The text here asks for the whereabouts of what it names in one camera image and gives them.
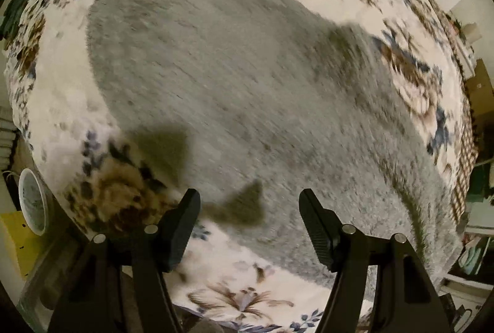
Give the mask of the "grey fuzzy pants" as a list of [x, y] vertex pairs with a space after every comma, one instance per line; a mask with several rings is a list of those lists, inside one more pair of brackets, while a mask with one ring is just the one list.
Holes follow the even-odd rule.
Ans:
[[298, 210], [310, 188], [365, 234], [405, 234], [433, 280], [454, 263], [446, 184], [361, 27], [295, 0], [95, 0], [87, 42], [123, 134], [263, 259], [331, 284]]

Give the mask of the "yellow box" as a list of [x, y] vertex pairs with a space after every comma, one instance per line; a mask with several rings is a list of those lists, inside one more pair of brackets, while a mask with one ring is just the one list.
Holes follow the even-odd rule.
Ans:
[[22, 212], [1, 214], [1, 232], [5, 234], [7, 257], [27, 280], [43, 249], [43, 240], [27, 225]]

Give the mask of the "floral white bed blanket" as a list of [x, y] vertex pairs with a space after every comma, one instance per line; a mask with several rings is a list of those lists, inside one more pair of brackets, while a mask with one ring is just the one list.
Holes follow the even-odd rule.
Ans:
[[[29, 0], [4, 47], [14, 124], [43, 180], [87, 236], [153, 223], [189, 188], [148, 162], [112, 116], [87, 42], [95, 0]], [[460, 173], [472, 169], [470, 113], [446, 17], [434, 0], [295, 0], [336, 25], [381, 42], [380, 56], [449, 194], [465, 207]], [[181, 264], [167, 276], [173, 303], [242, 332], [313, 332], [333, 287], [276, 266], [239, 244], [203, 211]]]

